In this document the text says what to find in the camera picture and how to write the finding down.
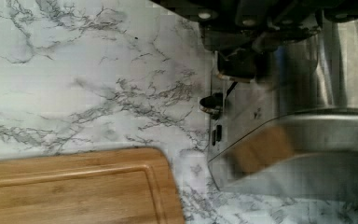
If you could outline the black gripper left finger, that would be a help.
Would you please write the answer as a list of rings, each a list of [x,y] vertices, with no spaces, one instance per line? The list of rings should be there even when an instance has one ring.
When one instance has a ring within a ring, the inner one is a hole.
[[[202,26],[200,27],[200,35],[203,47],[209,51],[236,49],[255,38],[255,34],[252,31],[224,32]]]

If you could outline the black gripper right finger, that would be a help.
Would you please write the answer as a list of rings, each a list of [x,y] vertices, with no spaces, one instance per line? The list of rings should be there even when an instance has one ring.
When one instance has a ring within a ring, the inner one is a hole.
[[[299,29],[299,30],[280,30],[280,31],[252,31],[252,50],[257,53],[274,51],[279,46],[296,43],[314,35],[319,30]]]

